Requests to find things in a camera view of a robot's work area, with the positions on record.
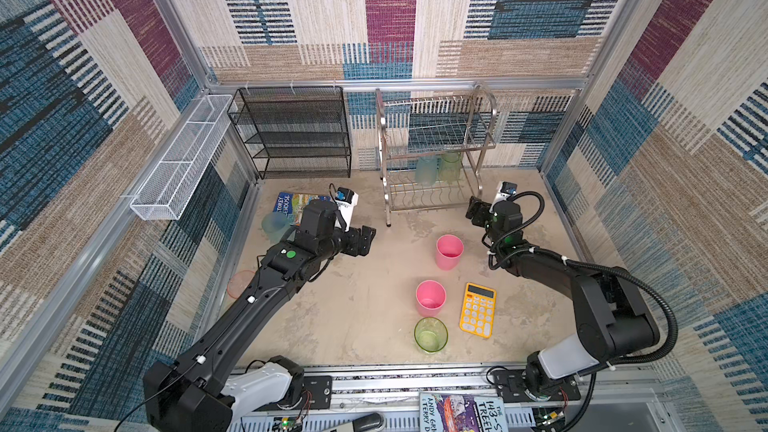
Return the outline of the silver wire dish rack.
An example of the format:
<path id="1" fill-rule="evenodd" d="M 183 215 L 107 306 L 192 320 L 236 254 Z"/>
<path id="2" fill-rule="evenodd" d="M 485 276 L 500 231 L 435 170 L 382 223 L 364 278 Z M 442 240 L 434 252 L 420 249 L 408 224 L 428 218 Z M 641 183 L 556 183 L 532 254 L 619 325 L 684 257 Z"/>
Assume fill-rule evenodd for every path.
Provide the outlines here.
<path id="1" fill-rule="evenodd" d="M 461 208 L 471 196 L 483 195 L 481 170 L 487 152 L 496 146 L 498 106 L 483 83 L 449 94 L 387 99 L 376 97 L 377 152 L 383 187 L 385 223 L 401 212 Z M 419 157 L 449 151 L 462 155 L 460 180 L 431 187 L 414 180 Z"/>

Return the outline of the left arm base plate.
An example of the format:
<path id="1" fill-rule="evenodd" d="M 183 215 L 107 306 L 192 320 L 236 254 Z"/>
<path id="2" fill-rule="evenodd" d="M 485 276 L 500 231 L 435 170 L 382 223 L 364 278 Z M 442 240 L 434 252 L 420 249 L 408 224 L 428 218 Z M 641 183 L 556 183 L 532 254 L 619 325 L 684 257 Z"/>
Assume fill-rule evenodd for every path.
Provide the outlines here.
<path id="1" fill-rule="evenodd" d="M 326 410 L 330 408 L 333 378 L 330 375 L 309 375 L 303 378 L 298 392 L 295 387 L 275 385 L 267 388 L 268 398 L 278 398 L 251 409 L 251 412 L 295 412 L 300 409 Z"/>

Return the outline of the teal translucent cup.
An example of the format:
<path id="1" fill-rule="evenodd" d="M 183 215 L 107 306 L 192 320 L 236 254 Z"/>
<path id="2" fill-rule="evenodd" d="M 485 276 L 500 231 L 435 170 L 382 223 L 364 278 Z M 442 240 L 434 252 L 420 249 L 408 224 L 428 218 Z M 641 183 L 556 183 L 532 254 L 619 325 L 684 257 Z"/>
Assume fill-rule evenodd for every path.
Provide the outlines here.
<path id="1" fill-rule="evenodd" d="M 438 157 L 428 155 L 419 157 L 416 164 L 414 180 L 423 187 L 431 187 L 438 178 Z"/>

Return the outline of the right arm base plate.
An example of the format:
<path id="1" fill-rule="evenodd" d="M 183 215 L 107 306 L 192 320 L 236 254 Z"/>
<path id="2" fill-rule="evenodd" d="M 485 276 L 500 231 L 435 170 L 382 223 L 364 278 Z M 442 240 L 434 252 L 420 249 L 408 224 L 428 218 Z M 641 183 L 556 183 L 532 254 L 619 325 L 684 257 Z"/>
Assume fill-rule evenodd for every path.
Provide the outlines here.
<path id="1" fill-rule="evenodd" d="M 565 403 L 582 398 L 574 377 L 551 379 L 541 374 L 529 379 L 524 369 L 494 366 L 486 371 L 485 379 L 505 403 Z"/>

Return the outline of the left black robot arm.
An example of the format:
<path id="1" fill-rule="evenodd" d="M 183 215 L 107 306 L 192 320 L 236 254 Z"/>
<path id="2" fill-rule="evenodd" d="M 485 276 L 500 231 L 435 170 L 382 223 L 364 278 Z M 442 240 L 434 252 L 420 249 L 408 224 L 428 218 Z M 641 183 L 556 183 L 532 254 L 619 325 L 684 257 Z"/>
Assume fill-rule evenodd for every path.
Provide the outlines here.
<path id="1" fill-rule="evenodd" d="M 240 375 L 233 370 L 264 326 L 339 254 L 370 252 L 376 231 L 337 224 L 332 201 L 313 200 L 299 225 L 266 252 L 245 290 L 214 325 L 171 365 L 153 364 L 143 378 L 148 423 L 159 431 L 226 431 L 268 404 L 297 404 L 304 370 L 275 356 Z"/>

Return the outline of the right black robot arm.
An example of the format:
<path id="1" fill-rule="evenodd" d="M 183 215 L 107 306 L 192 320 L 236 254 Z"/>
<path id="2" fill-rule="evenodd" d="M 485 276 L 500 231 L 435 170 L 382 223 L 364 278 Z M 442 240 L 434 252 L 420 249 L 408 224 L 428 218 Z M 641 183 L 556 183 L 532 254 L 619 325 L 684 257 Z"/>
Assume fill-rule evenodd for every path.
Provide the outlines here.
<path id="1" fill-rule="evenodd" d="M 661 294 L 622 267 L 569 259 L 526 240 L 524 230 L 535 220 L 523 217 L 517 202 L 522 196 L 505 189 L 492 203 L 471 197 L 466 217 L 484 231 L 490 269 L 537 282 L 572 302 L 575 332 L 528 357 L 527 394 L 544 400 L 576 375 L 671 353 L 679 324 Z"/>

